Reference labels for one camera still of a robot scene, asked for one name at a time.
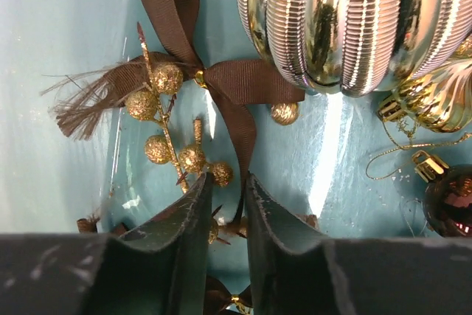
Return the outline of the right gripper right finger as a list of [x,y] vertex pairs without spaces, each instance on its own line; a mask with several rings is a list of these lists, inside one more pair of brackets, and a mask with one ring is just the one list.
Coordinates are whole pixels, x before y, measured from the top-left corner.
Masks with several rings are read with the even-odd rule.
[[246,180],[256,314],[469,314],[471,242],[330,238]]

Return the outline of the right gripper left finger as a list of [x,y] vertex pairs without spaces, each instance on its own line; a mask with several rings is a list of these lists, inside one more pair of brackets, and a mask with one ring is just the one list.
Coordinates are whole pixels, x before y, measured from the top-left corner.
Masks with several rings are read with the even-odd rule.
[[212,183],[123,235],[1,237],[3,314],[201,314]]

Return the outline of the gold glitter berry sprig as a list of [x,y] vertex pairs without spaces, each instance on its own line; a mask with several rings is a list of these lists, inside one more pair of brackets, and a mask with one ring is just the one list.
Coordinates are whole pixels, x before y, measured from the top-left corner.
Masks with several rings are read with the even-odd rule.
[[233,169],[226,162],[207,160],[202,148],[201,119],[193,121],[194,143],[184,146],[179,152],[174,148],[169,124],[177,93],[184,83],[184,72],[177,63],[152,59],[142,25],[136,27],[147,80],[139,90],[125,98],[125,107],[134,119],[154,122],[162,129],[161,134],[147,138],[144,146],[146,157],[156,165],[172,164],[178,176],[176,184],[184,193],[189,189],[187,176],[198,176],[204,170],[213,174],[215,185],[228,186],[234,176]]

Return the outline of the shiny dark red ball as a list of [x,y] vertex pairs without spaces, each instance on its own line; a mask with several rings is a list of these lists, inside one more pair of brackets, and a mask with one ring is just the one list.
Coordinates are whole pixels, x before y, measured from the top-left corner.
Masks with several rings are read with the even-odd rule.
[[419,150],[415,172],[427,183],[422,205],[430,229],[443,238],[471,236],[471,165],[450,166]]

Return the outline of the small gold ribbed ornament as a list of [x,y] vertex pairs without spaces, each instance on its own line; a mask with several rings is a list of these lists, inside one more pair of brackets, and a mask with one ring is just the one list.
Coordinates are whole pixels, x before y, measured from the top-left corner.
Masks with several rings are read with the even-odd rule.
[[454,58],[392,90],[379,105],[378,117],[396,121],[411,117],[437,133],[453,133],[471,123],[471,59]]

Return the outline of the large gold ball ornament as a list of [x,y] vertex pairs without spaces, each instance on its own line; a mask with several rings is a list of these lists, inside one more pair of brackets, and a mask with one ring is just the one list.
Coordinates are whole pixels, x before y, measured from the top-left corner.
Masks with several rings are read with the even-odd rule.
[[471,32],[471,0],[237,0],[259,56],[307,91],[361,97],[419,78]]

